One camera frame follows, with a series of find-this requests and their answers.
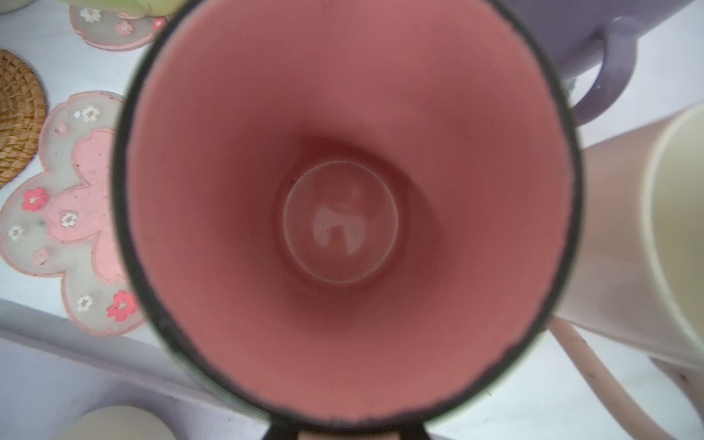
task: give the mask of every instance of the mug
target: mug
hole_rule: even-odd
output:
[[[584,150],[584,235],[556,315],[704,370],[704,104]]]
[[[550,315],[580,166],[494,1],[200,0],[132,85],[113,214],[157,332],[267,439],[423,439]]]
[[[636,66],[640,36],[693,0],[505,0],[533,31],[564,80],[601,71],[572,109],[586,124],[618,99]]]

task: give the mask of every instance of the white flower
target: white flower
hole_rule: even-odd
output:
[[[78,298],[76,304],[76,310],[78,310],[79,312],[87,312],[88,310],[90,310],[90,306],[93,305],[93,297],[90,295],[86,295],[81,298]]]
[[[61,226],[63,227],[75,226],[77,221],[78,213],[72,210],[61,216]]]
[[[100,9],[83,8],[81,9],[81,17],[85,18],[88,23],[100,21]]]
[[[97,107],[88,106],[83,109],[81,114],[85,122],[95,122],[98,120],[97,116],[100,114],[100,110]]]
[[[19,241],[25,236],[25,228],[20,225],[14,225],[7,231],[7,236],[12,239],[12,241]]]

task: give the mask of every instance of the flower-shaped coaster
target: flower-shaped coaster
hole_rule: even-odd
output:
[[[22,273],[62,277],[68,316],[90,334],[126,333],[144,322],[118,257],[109,202],[114,127],[122,101],[73,95],[46,118],[46,170],[0,210],[0,255]]]
[[[164,28],[164,17],[134,17],[125,13],[69,6],[73,29],[83,41],[107,51],[129,51],[152,40]]]

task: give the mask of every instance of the pink mug handle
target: pink mug handle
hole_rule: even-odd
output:
[[[548,328],[604,407],[631,437],[675,440],[623,389],[570,322],[553,317]]]
[[[636,68],[638,22],[618,17],[596,30],[595,37],[604,46],[604,61],[596,81],[574,107],[572,114],[578,125],[596,119],[616,102],[626,89]]]

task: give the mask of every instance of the brown woven placemat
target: brown woven placemat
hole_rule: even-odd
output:
[[[0,49],[0,187],[34,155],[45,116],[44,92],[34,73]]]

